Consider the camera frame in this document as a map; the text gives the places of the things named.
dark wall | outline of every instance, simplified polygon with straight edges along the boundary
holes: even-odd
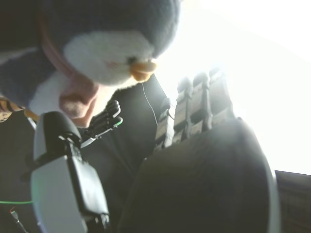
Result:
[[[165,94],[155,77],[144,84],[148,100],[156,115]],[[96,168],[104,186],[111,220],[115,229],[127,194],[141,161],[151,154],[156,123],[142,86],[115,94],[124,121],[115,131],[82,150],[82,155]],[[25,156],[32,154],[34,131],[23,113],[0,124],[0,200],[30,200],[30,184],[20,181],[27,171]],[[12,205],[0,205],[0,232],[20,232],[11,221]],[[20,221],[29,233],[39,233],[31,205],[16,206]]]

